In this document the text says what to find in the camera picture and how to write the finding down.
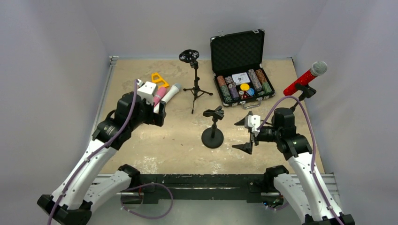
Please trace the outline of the white microphone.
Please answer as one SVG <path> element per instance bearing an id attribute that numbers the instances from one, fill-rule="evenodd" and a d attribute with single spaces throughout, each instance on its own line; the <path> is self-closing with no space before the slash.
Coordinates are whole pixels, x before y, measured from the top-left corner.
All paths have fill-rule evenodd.
<path id="1" fill-rule="evenodd" d="M 166 95 L 161 99 L 167 103 L 174 95 L 176 95 L 182 89 L 181 84 L 175 83 L 173 84 L 170 89 L 167 91 Z"/>

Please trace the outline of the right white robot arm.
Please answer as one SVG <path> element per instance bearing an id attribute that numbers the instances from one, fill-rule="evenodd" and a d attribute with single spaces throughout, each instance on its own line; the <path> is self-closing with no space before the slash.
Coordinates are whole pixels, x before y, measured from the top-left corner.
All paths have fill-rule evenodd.
<path id="1" fill-rule="evenodd" d="M 312 161 L 315 151 L 307 138 L 297 133 L 294 112 L 290 108 L 277 108 L 273 125 L 262 127 L 261 123 L 260 116 L 252 112 L 236 122 L 236 126 L 248 129 L 250 139 L 234 148 L 252 154 L 253 146 L 259 142 L 276 143 L 301 184 L 295 185 L 287 169 L 280 165 L 266 169 L 264 188 L 280 192 L 303 225 L 353 225 L 352 215 L 343 213 Z"/>

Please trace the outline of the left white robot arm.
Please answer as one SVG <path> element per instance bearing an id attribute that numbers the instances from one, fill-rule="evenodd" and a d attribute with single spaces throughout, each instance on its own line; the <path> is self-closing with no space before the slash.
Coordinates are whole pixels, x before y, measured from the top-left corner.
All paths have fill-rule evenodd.
<path id="1" fill-rule="evenodd" d="M 110 197 L 141 186 L 140 171 L 124 164 L 110 178 L 91 187 L 104 165 L 138 126 L 163 126 L 166 103 L 160 101 L 157 108 L 155 112 L 154 105 L 143 94 L 122 95 L 116 108 L 97 125 L 87 149 L 66 180 L 52 194 L 38 199 L 38 206 L 49 215 L 48 224 L 55 220 L 61 225 L 85 225 Z"/>

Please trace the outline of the red glitter microphone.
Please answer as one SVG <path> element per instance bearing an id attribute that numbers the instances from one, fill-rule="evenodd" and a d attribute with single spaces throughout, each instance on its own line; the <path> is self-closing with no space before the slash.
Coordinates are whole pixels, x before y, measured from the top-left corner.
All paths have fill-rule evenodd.
<path id="1" fill-rule="evenodd" d="M 307 86 L 312 80 L 325 74 L 327 70 L 328 70 L 328 65 L 326 62 L 324 61 L 314 62 L 308 71 L 306 71 L 302 76 L 300 76 L 297 80 L 295 80 L 283 91 L 283 94 L 285 96 L 293 95 L 298 91 L 298 88 L 296 87 L 298 84 L 301 86 Z"/>

